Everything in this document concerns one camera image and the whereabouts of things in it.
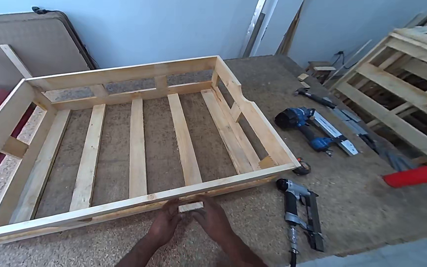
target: cable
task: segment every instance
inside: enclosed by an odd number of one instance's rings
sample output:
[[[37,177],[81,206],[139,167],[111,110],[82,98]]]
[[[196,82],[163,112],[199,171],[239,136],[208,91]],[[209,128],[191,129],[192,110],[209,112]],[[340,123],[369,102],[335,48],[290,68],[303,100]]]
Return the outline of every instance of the cable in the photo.
[[[339,61],[339,59],[340,59],[340,55],[341,54],[339,54],[339,57],[332,63],[332,65],[334,66],[336,63],[337,63],[337,61]]]
[[[352,66],[350,66],[350,67],[346,67],[346,66],[345,66],[345,55],[344,55],[344,53],[339,54],[339,58],[340,58],[340,56],[342,56],[342,65],[343,65],[343,68],[344,68],[344,69],[350,69],[350,68],[352,68],[353,66],[355,66],[355,64],[357,64],[357,62],[356,62],[356,63],[352,64]]]

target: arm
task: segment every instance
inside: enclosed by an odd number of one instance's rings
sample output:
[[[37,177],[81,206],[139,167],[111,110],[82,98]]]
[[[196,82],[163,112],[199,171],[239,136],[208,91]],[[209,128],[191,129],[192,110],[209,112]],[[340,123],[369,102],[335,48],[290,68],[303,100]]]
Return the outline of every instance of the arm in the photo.
[[[266,267],[263,260],[234,233],[222,207],[210,197],[199,195],[198,198],[204,203],[204,210],[191,211],[191,215],[234,265]]]
[[[174,235],[175,228],[181,221],[178,207],[179,199],[169,200],[164,204],[148,233],[116,264],[116,267],[146,266],[154,252],[168,243]]]

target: power cord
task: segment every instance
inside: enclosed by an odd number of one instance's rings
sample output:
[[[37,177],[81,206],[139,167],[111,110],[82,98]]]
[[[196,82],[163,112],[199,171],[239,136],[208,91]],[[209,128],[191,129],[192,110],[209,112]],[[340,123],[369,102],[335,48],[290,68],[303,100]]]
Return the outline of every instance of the power cord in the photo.
[[[343,53],[343,51],[339,51],[339,52],[337,52],[337,53],[335,53],[334,54],[334,56],[339,56],[335,61],[334,61],[334,63],[332,64],[332,65],[335,65],[336,63],[337,63],[337,61],[339,61],[339,59],[342,57],[342,65],[345,65],[345,55],[344,55],[344,53]],[[350,67],[346,67],[346,66],[343,66],[343,68],[344,69],[350,69],[350,68],[352,68],[353,66],[355,66],[357,63],[354,63],[352,66],[350,66]]]

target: blue nail gun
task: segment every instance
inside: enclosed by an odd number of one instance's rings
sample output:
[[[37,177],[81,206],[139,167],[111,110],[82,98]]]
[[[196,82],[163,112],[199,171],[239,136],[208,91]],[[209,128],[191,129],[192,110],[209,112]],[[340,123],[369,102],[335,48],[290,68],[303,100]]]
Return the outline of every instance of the blue nail gun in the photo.
[[[319,126],[329,137],[317,137],[309,128],[309,122]],[[311,148],[317,152],[325,152],[331,156],[329,148],[332,143],[337,143],[348,155],[358,154],[353,144],[314,108],[287,108],[275,117],[275,123],[282,129],[299,129]]]

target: hammer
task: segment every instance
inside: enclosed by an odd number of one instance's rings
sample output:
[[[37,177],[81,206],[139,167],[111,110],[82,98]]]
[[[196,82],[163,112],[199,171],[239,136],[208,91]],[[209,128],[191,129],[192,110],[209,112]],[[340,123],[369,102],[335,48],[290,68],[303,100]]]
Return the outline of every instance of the hammer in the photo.
[[[309,97],[310,99],[316,101],[317,103],[319,103],[321,105],[324,105],[324,106],[328,106],[328,107],[330,107],[332,109],[334,109],[334,108],[337,107],[336,104],[330,102],[329,100],[326,100],[324,98],[320,98],[320,97],[318,97],[315,94],[309,94],[307,92],[307,89],[305,89],[305,88],[299,88],[298,90],[296,90],[296,92],[294,93],[294,95],[298,95],[298,94],[305,95],[305,96]]]

